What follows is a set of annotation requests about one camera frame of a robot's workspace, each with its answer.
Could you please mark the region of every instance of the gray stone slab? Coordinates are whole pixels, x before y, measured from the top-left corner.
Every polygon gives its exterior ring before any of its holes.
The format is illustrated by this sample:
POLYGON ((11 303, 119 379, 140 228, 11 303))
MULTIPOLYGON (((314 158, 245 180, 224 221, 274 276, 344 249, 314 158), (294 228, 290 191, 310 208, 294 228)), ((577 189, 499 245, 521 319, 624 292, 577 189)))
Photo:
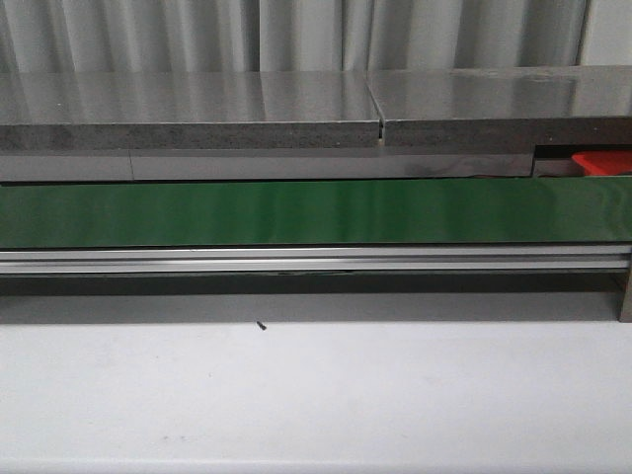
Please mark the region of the gray stone slab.
POLYGON ((390 146, 527 153, 632 143, 630 66, 373 71, 367 80, 390 146))
POLYGON ((0 74, 0 149, 376 146, 361 74, 0 74))

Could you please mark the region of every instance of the white curtain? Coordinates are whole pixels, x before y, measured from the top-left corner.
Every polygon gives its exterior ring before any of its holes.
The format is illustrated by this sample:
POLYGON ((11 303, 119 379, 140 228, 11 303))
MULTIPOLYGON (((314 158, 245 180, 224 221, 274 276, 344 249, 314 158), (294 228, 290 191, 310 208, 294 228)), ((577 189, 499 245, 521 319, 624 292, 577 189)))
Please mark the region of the white curtain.
POLYGON ((632 63, 630 0, 0 0, 0 72, 632 63))

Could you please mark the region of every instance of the aluminum rail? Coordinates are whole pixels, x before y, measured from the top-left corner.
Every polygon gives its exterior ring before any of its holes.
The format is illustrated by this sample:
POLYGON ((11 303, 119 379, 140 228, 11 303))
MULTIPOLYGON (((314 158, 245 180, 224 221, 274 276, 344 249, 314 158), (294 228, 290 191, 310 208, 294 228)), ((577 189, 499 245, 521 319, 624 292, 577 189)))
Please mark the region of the aluminum rail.
POLYGON ((508 245, 0 252, 0 275, 323 271, 604 271, 632 245, 508 245))

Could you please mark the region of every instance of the metal bracket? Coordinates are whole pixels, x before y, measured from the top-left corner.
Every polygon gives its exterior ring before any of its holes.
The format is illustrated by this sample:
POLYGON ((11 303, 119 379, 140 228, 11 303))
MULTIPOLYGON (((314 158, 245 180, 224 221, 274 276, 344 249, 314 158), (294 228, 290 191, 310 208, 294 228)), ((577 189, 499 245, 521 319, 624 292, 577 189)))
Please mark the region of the metal bracket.
POLYGON ((625 286, 623 306, 621 307, 619 321, 622 323, 632 323, 632 270, 628 274, 628 282, 625 286))

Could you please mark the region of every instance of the green conveyor belt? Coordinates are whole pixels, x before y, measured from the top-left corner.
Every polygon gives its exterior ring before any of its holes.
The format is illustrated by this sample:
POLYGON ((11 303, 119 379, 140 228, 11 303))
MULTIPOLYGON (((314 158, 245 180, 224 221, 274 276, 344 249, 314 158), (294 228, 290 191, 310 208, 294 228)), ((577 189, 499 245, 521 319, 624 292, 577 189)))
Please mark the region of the green conveyor belt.
POLYGON ((630 241, 630 177, 0 188, 2 249, 630 241))

